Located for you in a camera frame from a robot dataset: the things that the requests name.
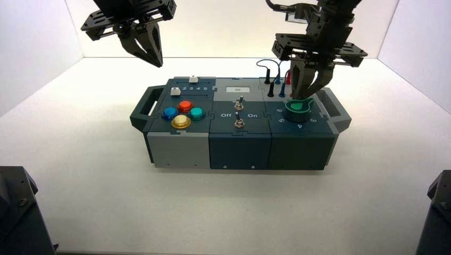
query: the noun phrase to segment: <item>yellow button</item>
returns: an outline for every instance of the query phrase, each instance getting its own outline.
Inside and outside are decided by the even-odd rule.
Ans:
[[[176,129],[185,129],[191,125],[191,119],[186,115],[177,115],[172,121],[171,124]]]

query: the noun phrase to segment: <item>cable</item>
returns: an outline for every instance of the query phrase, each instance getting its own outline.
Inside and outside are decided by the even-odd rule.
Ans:
[[[262,61],[272,61],[272,62],[274,62],[274,63],[277,65],[278,73],[277,73],[277,76],[274,78],[273,82],[276,80],[277,77],[280,78],[280,63],[282,63],[282,60],[280,61],[280,63],[277,63],[277,61],[275,61],[275,60],[273,60],[273,59],[265,58],[265,59],[261,59],[261,60],[257,61],[257,63],[255,63],[257,66],[259,66],[259,67],[265,67],[266,70],[269,70],[269,67],[267,67],[266,65],[259,65],[260,62],[262,62]]]

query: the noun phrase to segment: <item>black probe plug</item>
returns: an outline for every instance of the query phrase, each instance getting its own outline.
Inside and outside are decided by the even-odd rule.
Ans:
[[[266,68],[266,79],[265,79],[265,84],[269,84],[270,83],[270,75],[271,75],[271,70],[269,68]]]
[[[285,81],[282,83],[282,88],[280,88],[279,97],[285,97]]]
[[[274,97],[274,82],[269,85],[268,97]]]

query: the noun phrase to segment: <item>control box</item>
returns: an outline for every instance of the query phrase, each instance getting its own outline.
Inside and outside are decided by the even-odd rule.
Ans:
[[[329,88],[299,101],[290,85],[271,87],[176,77],[149,87],[130,119],[155,167],[323,170],[351,118]]]

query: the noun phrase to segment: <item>small display screen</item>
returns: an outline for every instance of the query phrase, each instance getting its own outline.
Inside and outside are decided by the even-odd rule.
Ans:
[[[226,87],[227,93],[249,93],[250,87]]]

